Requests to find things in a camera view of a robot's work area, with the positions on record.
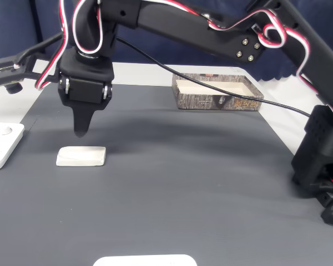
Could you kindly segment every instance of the white plastic piece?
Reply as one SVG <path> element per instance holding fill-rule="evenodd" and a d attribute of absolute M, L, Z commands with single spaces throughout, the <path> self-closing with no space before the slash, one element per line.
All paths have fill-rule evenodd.
<path fill-rule="evenodd" d="M 101 166 L 105 157 L 105 147 L 64 147 L 58 152 L 57 166 Z"/>
<path fill-rule="evenodd" d="M 6 126 L 2 131 L 1 131 L 1 135 L 8 135 L 12 132 L 12 128 L 9 126 Z"/>
<path fill-rule="evenodd" d="M 23 131 L 21 124 L 0 123 L 0 169 L 20 142 Z"/>
<path fill-rule="evenodd" d="M 104 257 L 94 266 L 197 266 L 196 261 L 188 255 L 151 255 Z"/>

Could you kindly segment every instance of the black mount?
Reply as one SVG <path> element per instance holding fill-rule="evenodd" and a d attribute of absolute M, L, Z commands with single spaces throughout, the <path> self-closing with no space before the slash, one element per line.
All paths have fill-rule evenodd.
<path fill-rule="evenodd" d="M 327 106 L 314 108 L 293 161 L 294 182 L 325 207 L 322 218 L 333 225 L 333 113 Z"/>

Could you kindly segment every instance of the black cable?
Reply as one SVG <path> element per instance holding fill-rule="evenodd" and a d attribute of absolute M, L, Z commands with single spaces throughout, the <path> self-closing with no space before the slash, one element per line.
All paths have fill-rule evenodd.
<path fill-rule="evenodd" d="M 241 98 L 241 99 L 246 99 L 246 100 L 252 100 L 252 101 L 259 101 L 261 103 L 265 103 L 265 104 L 271 104 L 271 105 L 275 105 L 275 106 L 278 106 L 278 107 L 281 107 L 281 108 L 285 108 L 285 109 L 289 109 L 291 111 L 294 111 L 294 112 L 298 112 L 299 114 L 301 115 L 304 115 L 304 116 L 307 116 L 307 117 L 310 117 L 310 114 L 304 112 L 304 111 L 301 111 L 297 108 L 293 108 L 291 106 L 287 106 L 287 105 L 284 105 L 284 104 L 278 104 L 278 103 L 275 103 L 273 101 L 267 101 L 267 100 L 262 100 L 262 99 L 257 99 L 257 98 L 252 98 L 252 97 L 247 97 L 247 96 L 242 96 L 242 95 L 239 95 L 239 94 L 236 94 L 236 93 L 231 93 L 229 91 L 226 91 L 226 90 L 222 90 L 222 89 L 219 89 L 217 87 L 213 87 L 211 85 L 208 85 L 206 83 L 203 83 L 203 82 L 200 82 L 198 80 L 195 80 L 193 78 L 190 78 L 180 72 L 177 72 L 176 70 L 174 69 L 171 69 L 170 67 L 158 62 L 156 59 L 154 59 L 153 57 L 151 57 L 150 55 L 146 54 L 145 52 L 143 52 L 142 50 L 140 50 L 139 48 L 137 48 L 136 46 L 134 46 L 133 44 L 130 44 L 129 42 L 127 42 L 126 40 L 124 39 L 121 39 L 119 37 L 117 37 L 117 40 L 129 47 L 131 47 L 132 49 L 134 49 L 135 51 L 137 51 L 138 53 L 140 53 L 141 55 L 143 55 L 144 57 L 148 58 L 149 60 L 151 60 L 152 62 L 154 62 L 155 64 L 157 64 L 158 66 L 160 66 L 161 68 L 164 68 L 165 70 L 169 71 L 169 72 L 172 72 L 173 74 L 177 75 L 177 76 L 180 76 L 188 81 L 191 81 L 193 83 L 196 83 L 196 84 L 199 84 L 201 86 L 204 86 L 204 87 L 207 87 L 209 89 L 213 89 L 213 90 L 216 90 L 216 91 L 219 91 L 220 93 L 224 93 L 224 94 L 228 94 L 228 95 L 231 95 L 231 96 L 234 96 L 234 97 L 237 97 L 237 98 Z"/>
<path fill-rule="evenodd" d="M 20 63 L 22 61 L 25 60 L 25 58 L 29 57 L 30 55 L 34 54 L 34 53 L 38 53 L 40 52 L 42 49 L 50 46 L 51 44 L 59 41 L 62 38 L 63 34 L 62 33 L 58 33 L 50 38 L 48 38 L 47 40 L 44 40 L 41 43 L 36 44 L 35 46 L 32 46 L 30 48 L 28 48 L 27 50 L 23 51 L 22 53 L 19 53 L 15 60 L 14 63 L 17 65 L 20 65 Z"/>

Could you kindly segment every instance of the blue curtain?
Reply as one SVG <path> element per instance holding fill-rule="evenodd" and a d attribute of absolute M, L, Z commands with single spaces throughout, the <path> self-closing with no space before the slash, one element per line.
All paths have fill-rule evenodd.
<path fill-rule="evenodd" d="M 291 0 L 312 27 L 333 49 L 333 0 Z M 66 0 L 68 17 L 72 1 Z M 192 5 L 217 10 L 233 17 L 245 15 L 250 0 L 184 0 Z M 0 58 L 18 53 L 36 43 L 29 0 L 0 0 Z M 58 0 L 36 0 L 43 39 L 59 32 Z M 246 69 L 255 79 L 280 79 L 295 73 L 295 66 L 281 50 L 268 49 L 255 63 L 237 65 L 189 46 L 141 29 L 120 27 L 119 36 L 135 44 L 164 64 L 237 66 Z M 47 50 L 52 54 L 55 47 Z M 150 63 L 130 48 L 118 43 L 112 58 L 115 62 Z"/>

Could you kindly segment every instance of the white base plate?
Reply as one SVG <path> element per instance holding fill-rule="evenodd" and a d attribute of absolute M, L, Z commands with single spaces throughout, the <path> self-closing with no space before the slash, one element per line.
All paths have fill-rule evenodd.
<path fill-rule="evenodd" d="M 20 142 L 23 131 L 21 124 L 0 123 L 0 169 Z"/>

